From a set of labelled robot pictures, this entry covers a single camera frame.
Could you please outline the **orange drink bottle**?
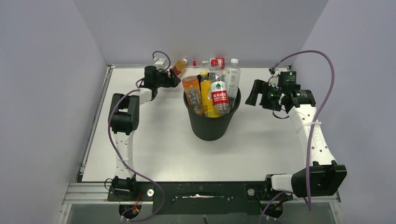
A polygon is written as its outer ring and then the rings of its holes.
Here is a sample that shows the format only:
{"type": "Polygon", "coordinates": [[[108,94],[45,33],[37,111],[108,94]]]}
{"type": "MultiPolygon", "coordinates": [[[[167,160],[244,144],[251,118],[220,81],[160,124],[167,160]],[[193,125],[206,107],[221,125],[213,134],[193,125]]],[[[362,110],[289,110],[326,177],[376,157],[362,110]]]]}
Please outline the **orange drink bottle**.
{"type": "Polygon", "coordinates": [[[204,115],[201,90],[197,76],[187,76],[182,79],[186,102],[196,114],[204,115]]]}

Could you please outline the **clear bottle blue white label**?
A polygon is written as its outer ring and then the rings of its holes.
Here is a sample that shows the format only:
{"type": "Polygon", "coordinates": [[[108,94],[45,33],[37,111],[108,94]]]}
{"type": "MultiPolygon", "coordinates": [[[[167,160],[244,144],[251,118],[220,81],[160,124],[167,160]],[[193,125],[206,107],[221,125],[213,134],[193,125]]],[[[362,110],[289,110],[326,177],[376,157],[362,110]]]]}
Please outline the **clear bottle blue white label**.
{"type": "Polygon", "coordinates": [[[236,101],[240,80],[239,60],[232,58],[225,69],[225,83],[227,87],[229,106],[232,109],[236,101]]]}

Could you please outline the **black plastic waste bin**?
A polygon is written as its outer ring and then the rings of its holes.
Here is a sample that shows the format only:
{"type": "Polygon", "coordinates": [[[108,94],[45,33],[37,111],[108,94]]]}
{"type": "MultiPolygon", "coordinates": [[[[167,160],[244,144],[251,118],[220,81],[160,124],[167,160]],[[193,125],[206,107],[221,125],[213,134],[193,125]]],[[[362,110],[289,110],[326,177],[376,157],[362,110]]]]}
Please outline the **black plastic waste bin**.
{"type": "Polygon", "coordinates": [[[205,141],[220,139],[226,132],[233,114],[238,110],[241,102],[241,91],[238,89],[237,96],[230,113],[219,118],[209,118],[195,113],[188,105],[186,95],[183,93],[184,104],[188,110],[190,124],[193,133],[205,141]]]}

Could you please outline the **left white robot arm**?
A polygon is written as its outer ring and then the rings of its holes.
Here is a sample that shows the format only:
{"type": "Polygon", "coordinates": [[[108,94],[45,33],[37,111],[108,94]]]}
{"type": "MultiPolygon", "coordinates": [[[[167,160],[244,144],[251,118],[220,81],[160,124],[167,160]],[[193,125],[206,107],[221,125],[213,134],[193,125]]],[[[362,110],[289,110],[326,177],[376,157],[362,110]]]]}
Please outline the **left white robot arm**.
{"type": "Polygon", "coordinates": [[[144,68],[144,77],[136,82],[136,89],[112,96],[108,117],[108,135],[116,152],[116,170],[110,192],[126,199],[139,196],[133,164],[133,137],[139,126],[140,106],[155,99],[159,88],[175,88],[181,82],[176,68],[144,68]]]}

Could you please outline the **gold red tea bottle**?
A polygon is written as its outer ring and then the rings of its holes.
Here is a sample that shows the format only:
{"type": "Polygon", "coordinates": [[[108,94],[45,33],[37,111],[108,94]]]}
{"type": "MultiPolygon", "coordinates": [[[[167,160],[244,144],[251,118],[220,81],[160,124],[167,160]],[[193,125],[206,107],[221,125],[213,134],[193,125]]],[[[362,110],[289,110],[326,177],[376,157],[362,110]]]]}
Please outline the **gold red tea bottle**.
{"type": "Polygon", "coordinates": [[[172,67],[172,70],[177,77],[180,76],[185,71],[185,69],[187,67],[187,63],[188,63],[187,59],[184,58],[184,59],[178,60],[174,64],[174,66],[172,67]]]}

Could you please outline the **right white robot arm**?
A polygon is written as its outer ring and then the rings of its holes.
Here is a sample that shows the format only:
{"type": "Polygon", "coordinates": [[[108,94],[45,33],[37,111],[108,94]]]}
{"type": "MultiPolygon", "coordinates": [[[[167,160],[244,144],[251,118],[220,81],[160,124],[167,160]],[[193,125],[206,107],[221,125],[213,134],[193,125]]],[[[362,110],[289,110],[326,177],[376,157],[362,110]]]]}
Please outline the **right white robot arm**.
{"type": "Polygon", "coordinates": [[[268,175],[270,181],[263,185],[263,194],[275,199],[281,191],[292,193],[297,197],[332,196],[347,175],[345,165],[339,165],[330,152],[321,130],[321,123],[316,117],[318,110],[313,93],[302,90],[296,83],[296,72],[280,72],[278,84],[256,79],[246,100],[247,105],[255,105],[258,95],[259,103],[264,109],[272,111],[285,110],[293,122],[303,154],[308,164],[305,168],[292,174],[268,175]]]}

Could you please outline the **yellow honey pomelo drink bottle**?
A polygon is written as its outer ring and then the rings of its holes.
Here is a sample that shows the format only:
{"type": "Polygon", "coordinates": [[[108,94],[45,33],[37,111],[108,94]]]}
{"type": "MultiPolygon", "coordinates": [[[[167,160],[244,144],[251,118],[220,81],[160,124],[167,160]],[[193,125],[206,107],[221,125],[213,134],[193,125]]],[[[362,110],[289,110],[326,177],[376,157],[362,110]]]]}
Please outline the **yellow honey pomelo drink bottle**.
{"type": "Polygon", "coordinates": [[[211,81],[209,79],[208,72],[203,70],[200,72],[201,81],[200,81],[200,89],[202,95],[202,103],[204,108],[204,113],[206,117],[209,118],[217,118],[219,115],[216,113],[213,103],[212,103],[212,94],[210,84],[211,81]]]}

